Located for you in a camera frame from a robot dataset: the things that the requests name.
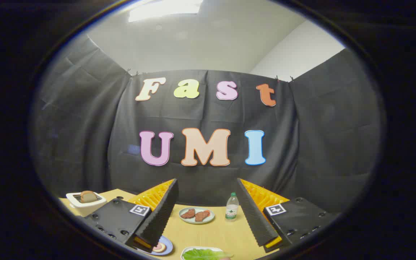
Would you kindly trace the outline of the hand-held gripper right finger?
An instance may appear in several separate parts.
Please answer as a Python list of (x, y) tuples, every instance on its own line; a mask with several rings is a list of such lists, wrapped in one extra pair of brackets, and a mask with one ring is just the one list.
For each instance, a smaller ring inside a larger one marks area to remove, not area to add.
[(286, 199), (240, 178), (236, 194), (256, 243), (266, 253), (312, 237), (338, 216), (302, 197)]

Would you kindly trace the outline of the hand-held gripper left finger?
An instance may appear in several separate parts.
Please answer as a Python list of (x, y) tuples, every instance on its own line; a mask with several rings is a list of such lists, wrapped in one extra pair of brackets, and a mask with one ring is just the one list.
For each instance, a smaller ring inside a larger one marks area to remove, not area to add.
[(178, 181), (171, 179), (129, 201), (113, 199), (82, 221), (111, 240), (150, 253), (163, 235), (178, 196)]

